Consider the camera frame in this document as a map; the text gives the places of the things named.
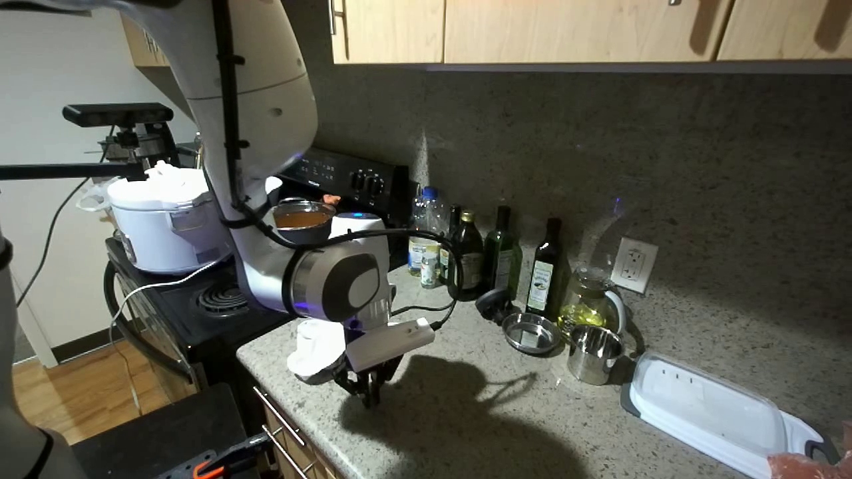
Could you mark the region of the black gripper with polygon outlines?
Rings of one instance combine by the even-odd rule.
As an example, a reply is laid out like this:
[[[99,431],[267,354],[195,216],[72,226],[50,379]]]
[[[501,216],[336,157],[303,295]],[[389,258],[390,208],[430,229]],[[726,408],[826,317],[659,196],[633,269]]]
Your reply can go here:
[[[363,403],[378,403],[381,386],[393,379],[397,367],[398,367],[398,357],[386,361],[365,374],[353,374],[348,361],[340,357],[336,366],[332,381],[352,396],[360,396]]]

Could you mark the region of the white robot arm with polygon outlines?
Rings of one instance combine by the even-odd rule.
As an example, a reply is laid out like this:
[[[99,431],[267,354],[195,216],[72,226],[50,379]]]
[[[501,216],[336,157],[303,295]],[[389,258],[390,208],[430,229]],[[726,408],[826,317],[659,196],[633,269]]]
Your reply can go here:
[[[229,234],[243,290],[267,311],[324,319],[337,337],[299,374],[374,396],[409,343],[390,319],[389,231],[293,239],[267,182],[317,134],[317,105],[281,0],[90,0],[148,36],[201,141],[201,178]]]

